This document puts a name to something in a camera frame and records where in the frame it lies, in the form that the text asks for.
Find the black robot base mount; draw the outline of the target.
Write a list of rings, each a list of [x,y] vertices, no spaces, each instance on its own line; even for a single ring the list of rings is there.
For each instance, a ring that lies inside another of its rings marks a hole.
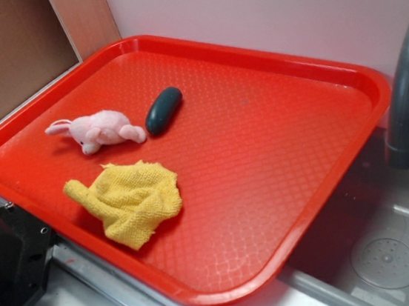
[[[47,290],[53,229],[13,205],[0,207],[0,306],[33,306]]]

